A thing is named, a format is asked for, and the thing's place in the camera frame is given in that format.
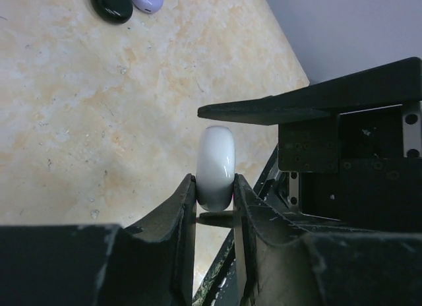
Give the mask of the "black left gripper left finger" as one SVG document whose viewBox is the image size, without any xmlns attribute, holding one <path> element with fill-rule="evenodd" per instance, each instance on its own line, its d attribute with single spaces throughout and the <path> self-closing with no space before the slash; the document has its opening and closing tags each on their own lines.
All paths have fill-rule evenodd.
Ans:
<svg viewBox="0 0 422 306">
<path fill-rule="evenodd" d="M 3 226 L 2 305 L 190 305 L 195 178 L 133 225 Z"/>
</svg>

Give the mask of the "white earbud charging case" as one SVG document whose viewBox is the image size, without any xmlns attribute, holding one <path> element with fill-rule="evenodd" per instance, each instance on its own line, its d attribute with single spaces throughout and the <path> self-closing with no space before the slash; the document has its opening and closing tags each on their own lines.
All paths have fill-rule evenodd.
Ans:
<svg viewBox="0 0 422 306">
<path fill-rule="evenodd" d="M 235 141 L 227 127 L 210 126 L 201 134 L 196 163 L 196 193 L 209 212 L 224 211 L 231 203 L 235 177 Z"/>
</svg>

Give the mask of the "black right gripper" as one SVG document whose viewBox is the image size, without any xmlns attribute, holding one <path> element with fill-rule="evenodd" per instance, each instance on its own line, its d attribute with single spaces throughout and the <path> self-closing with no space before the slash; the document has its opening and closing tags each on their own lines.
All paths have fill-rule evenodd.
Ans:
<svg viewBox="0 0 422 306">
<path fill-rule="evenodd" d="M 276 96 L 202 106 L 197 115 L 288 123 L 278 127 L 278 194 L 293 213 L 419 232 L 421 104 L 404 104 L 419 101 L 421 59 L 410 57 Z"/>
</svg>

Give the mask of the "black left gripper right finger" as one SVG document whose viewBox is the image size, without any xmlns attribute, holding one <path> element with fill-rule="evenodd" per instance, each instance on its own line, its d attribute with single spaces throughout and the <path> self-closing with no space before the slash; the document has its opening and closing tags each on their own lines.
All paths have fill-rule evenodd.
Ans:
<svg viewBox="0 0 422 306">
<path fill-rule="evenodd" d="M 234 181 L 241 305 L 420 305 L 421 235 L 289 220 Z"/>
</svg>

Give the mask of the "black earbud charging case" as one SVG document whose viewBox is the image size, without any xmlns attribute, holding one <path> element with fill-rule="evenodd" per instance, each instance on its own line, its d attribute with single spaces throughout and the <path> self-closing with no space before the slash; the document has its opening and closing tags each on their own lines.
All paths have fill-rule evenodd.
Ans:
<svg viewBox="0 0 422 306">
<path fill-rule="evenodd" d="M 97 14 L 106 22 L 124 24 L 133 15 L 131 0 L 91 0 Z"/>
</svg>

